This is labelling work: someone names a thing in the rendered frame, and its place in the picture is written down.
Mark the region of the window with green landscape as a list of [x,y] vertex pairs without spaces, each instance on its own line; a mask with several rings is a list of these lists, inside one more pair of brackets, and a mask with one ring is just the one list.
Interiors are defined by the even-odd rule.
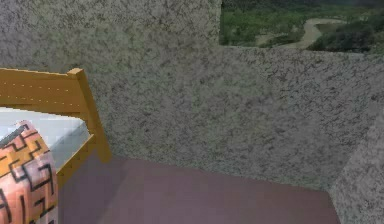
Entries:
[[384,54],[384,0],[222,0],[219,43]]

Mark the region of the wooden bed with white mattress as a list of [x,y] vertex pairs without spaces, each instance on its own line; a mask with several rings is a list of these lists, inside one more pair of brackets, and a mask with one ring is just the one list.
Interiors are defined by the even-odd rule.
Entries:
[[0,68],[0,106],[80,118],[90,137],[58,169],[58,186],[96,150],[101,162],[112,156],[96,103],[83,69],[66,74]]

